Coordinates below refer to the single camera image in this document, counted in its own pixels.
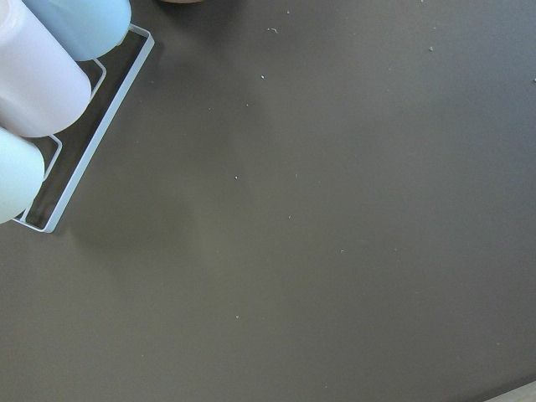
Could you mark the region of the white cup rack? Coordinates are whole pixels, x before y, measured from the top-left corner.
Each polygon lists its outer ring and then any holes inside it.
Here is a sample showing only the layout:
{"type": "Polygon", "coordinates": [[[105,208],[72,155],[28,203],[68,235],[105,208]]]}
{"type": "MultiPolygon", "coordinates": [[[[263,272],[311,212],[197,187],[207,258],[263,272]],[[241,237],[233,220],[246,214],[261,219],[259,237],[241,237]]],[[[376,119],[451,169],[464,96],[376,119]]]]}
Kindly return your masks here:
{"type": "Polygon", "coordinates": [[[90,79],[90,104],[67,129],[30,140],[44,156],[45,178],[33,202],[13,222],[54,232],[154,44],[148,30],[132,23],[119,46],[79,63],[90,79]]]}

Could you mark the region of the blue pastel cup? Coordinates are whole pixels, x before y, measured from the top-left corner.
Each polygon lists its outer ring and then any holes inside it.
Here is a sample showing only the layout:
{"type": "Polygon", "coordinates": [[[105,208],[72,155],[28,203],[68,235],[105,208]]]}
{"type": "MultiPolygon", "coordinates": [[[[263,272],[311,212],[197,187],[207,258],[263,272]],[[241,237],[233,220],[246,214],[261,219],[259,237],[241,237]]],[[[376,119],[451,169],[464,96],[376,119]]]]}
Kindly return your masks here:
{"type": "Polygon", "coordinates": [[[26,1],[72,59],[97,59],[121,44],[131,23],[127,0],[26,1]]]}

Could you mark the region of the pink pastel cup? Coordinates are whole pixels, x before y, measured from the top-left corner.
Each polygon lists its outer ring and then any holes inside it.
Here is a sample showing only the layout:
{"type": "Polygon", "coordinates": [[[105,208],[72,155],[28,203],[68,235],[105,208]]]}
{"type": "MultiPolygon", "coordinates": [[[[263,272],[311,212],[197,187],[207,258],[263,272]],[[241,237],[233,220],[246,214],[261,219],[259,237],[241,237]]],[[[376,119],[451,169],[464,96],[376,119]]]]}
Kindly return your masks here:
{"type": "Polygon", "coordinates": [[[46,137],[84,114],[88,76],[21,1],[1,2],[1,126],[46,137]]]}

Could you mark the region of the mint pastel cup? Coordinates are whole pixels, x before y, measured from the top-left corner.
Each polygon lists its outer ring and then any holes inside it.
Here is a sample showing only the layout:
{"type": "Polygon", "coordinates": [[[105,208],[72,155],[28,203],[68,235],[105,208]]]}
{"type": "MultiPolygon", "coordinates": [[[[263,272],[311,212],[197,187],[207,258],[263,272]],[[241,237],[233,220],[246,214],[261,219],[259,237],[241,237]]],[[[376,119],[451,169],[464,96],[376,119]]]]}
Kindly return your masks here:
{"type": "Polygon", "coordinates": [[[44,180],[44,158],[31,142],[1,128],[1,223],[31,205],[44,180]]]}

